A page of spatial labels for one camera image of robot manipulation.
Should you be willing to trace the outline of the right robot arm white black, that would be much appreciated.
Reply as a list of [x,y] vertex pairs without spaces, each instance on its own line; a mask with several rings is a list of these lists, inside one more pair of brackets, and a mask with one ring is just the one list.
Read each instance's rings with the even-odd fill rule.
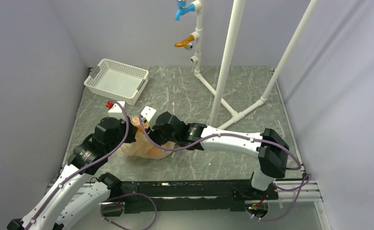
[[275,179],[282,179],[288,170],[289,146],[273,129],[263,132],[240,133],[218,129],[201,123],[179,120],[169,112],[157,114],[149,108],[140,118],[149,124],[148,140],[161,149],[167,142],[175,143],[181,150],[222,150],[245,154],[258,160],[260,168],[254,171],[248,193],[254,199],[261,198]]

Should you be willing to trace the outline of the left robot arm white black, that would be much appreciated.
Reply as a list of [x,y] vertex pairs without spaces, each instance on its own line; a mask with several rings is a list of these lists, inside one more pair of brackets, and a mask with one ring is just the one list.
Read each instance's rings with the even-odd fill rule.
[[137,131],[128,116],[103,118],[94,132],[74,148],[59,178],[41,201],[23,218],[12,219],[7,229],[70,230],[98,203],[118,200],[121,181],[109,173],[75,201],[72,198],[122,144],[136,141]]

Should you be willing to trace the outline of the translucent orange plastic bag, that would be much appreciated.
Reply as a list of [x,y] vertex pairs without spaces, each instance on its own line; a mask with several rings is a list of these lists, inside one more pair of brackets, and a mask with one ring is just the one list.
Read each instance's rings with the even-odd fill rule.
[[[136,116],[132,117],[131,122],[135,127],[138,128],[138,131],[135,135],[136,141],[133,143],[124,143],[117,150],[118,153],[123,156],[138,156],[141,158],[155,160],[166,158],[172,153],[171,151],[160,149],[148,141],[148,139],[143,134],[142,126],[140,125],[139,119]],[[143,128],[149,127],[149,123],[143,123]]]

